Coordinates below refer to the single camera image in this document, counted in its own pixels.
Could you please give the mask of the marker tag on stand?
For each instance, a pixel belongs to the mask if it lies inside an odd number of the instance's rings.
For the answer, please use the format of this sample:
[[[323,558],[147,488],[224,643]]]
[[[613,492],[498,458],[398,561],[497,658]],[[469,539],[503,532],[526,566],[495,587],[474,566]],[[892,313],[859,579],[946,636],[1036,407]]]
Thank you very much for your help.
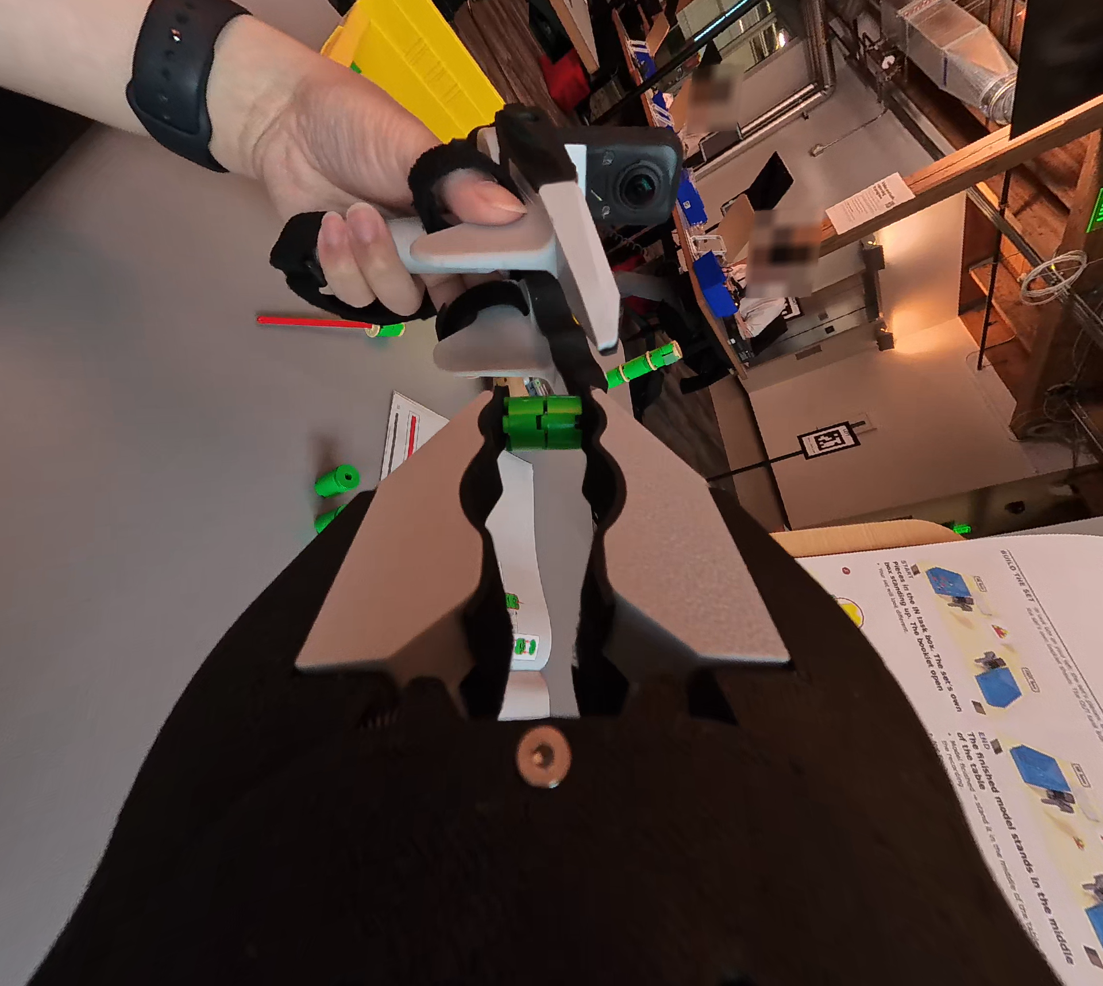
[[[867,420],[864,419],[857,422],[844,420],[800,435],[797,437],[800,453],[807,460],[813,460],[859,448],[863,444],[861,435],[866,432],[867,426]]]

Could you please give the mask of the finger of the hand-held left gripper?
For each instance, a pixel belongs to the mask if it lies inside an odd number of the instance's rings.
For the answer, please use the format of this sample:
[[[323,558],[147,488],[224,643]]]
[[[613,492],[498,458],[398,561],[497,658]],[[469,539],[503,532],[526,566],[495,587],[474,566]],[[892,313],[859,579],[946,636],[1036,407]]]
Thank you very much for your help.
[[[554,235],[553,269],[531,274],[531,310],[569,394],[606,390],[595,353],[619,346],[621,296],[586,204],[574,181],[548,182],[537,192]]]

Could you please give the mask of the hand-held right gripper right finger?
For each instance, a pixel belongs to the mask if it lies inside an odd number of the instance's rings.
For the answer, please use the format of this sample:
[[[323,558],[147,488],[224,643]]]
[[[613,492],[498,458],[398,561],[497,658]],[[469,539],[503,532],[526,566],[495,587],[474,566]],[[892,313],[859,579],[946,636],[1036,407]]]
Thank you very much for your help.
[[[699,690],[730,667],[791,655],[717,494],[607,393],[581,398],[583,497],[593,519],[572,647],[580,715],[618,715],[671,678]]]

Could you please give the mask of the white paper sign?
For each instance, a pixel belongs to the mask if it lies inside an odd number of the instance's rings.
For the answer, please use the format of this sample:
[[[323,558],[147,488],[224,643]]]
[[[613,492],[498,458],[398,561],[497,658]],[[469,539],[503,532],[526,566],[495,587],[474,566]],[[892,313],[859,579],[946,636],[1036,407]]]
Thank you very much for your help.
[[[915,199],[899,172],[874,182],[868,187],[844,199],[825,211],[833,229],[843,235],[856,231],[867,222],[884,216],[890,210]]]

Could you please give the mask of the green round toy brick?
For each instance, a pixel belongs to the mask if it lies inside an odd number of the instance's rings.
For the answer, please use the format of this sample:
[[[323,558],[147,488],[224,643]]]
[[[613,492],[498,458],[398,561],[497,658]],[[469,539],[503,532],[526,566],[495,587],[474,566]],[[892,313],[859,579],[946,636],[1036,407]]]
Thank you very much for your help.
[[[579,450],[583,446],[583,401],[579,396],[547,396],[540,431],[548,450]]]
[[[544,450],[546,398],[543,396],[507,396],[504,400],[502,428],[506,449],[511,453]]]

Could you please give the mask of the red rod with green end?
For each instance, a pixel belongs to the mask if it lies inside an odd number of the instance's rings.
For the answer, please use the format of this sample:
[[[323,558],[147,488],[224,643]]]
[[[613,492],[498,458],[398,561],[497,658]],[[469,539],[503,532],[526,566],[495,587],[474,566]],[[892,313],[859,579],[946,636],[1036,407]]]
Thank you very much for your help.
[[[329,319],[329,318],[301,318],[301,317],[255,317],[258,326],[279,328],[302,328],[311,330],[349,330],[361,331],[372,339],[395,339],[401,337],[406,331],[404,323],[383,326],[375,322],[364,322],[356,320]]]

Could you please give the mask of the person's left hand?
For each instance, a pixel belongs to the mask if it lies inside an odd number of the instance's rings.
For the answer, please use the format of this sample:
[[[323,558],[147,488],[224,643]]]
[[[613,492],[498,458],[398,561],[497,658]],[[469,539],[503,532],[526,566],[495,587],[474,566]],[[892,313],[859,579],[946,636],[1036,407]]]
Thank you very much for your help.
[[[283,219],[323,213],[325,293],[403,317],[424,296],[441,307],[462,294],[468,277],[415,276],[396,249],[387,218],[411,213],[409,172],[439,141],[379,86],[237,17],[219,34],[206,88],[219,164],[260,181]]]

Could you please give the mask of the white instruction booklet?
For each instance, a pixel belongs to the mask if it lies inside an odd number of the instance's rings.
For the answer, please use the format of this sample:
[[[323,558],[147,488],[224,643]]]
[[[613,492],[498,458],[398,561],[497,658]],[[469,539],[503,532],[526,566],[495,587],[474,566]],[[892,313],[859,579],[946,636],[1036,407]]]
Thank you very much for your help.
[[[426,406],[393,393],[379,489],[393,486],[386,478],[447,424]],[[508,596],[511,669],[520,673],[510,680],[501,717],[531,718],[540,709],[553,717],[577,718],[569,672],[583,558],[593,534],[580,492],[583,457],[579,451],[539,460],[535,453],[503,453],[499,472],[504,491],[488,527]],[[446,575],[441,585],[438,574],[456,571],[440,538],[414,543],[413,528],[406,533],[409,538],[401,547],[388,543],[394,556],[401,548],[401,556],[411,558],[411,568],[396,578],[396,590],[408,592],[396,604],[404,633],[429,629],[431,605],[443,600],[449,581]]]

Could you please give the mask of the yellow plastic bin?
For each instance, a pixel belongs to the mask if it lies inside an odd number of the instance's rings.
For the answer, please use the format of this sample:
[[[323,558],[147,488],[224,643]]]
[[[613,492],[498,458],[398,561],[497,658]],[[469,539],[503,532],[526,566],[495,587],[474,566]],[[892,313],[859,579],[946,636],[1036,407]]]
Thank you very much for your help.
[[[493,124],[505,104],[432,0],[357,0],[321,54],[375,83],[442,142]]]

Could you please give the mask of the white instruction board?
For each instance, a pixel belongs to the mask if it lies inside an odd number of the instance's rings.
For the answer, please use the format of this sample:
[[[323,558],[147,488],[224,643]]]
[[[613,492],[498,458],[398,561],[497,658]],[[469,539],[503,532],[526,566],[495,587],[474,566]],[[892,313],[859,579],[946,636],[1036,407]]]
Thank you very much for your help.
[[[1062,984],[1100,984],[1102,542],[1026,530],[871,550],[777,535],[938,747],[996,883]]]

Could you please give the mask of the silver air duct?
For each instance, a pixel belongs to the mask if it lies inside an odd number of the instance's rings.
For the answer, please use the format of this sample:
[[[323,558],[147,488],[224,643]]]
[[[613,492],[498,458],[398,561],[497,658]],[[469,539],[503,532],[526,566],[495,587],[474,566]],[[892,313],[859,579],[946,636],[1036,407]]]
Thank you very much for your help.
[[[993,31],[952,0],[867,0],[884,39],[941,92],[1007,126],[1017,63]]]

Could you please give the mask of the black wrist band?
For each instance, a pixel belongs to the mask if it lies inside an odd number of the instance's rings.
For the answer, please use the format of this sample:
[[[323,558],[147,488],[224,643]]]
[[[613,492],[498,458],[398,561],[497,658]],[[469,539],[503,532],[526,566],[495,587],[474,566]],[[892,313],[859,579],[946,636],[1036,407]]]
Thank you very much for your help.
[[[151,0],[133,46],[128,105],[158,144],[224,173],[211,152],[207,85],[224,29],[249,11],[231,0]]]

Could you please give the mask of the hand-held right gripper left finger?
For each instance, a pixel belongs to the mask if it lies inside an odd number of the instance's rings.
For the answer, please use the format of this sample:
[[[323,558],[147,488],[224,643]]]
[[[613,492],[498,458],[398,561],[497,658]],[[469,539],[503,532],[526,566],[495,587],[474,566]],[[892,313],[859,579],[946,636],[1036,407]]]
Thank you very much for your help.
[[[513,635],[488,517],[505,399],[476,395],[375,489],[297,669],[433,678],[462,712],[500,714]]]

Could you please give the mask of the green toy bamboo stalk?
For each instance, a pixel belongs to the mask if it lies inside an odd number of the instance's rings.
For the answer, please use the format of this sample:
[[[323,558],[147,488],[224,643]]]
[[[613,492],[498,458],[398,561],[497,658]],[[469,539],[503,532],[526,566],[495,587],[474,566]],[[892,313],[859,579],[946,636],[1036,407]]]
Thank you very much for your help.
[[[677,341],[645,351],[606,372],[607,390],[625,386],[654,372],[660,372],[682,360],[682,347]]]

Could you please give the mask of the red bag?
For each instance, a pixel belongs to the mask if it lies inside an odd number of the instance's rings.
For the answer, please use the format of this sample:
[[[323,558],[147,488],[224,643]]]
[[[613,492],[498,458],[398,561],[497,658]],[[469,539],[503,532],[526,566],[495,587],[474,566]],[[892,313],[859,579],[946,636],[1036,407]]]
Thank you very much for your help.
[[[543,55],[539,69],[552,100],[563,112],[576,112],[587,106],[591,95],[589,74],[577,50],[570,49],[559,58]]]

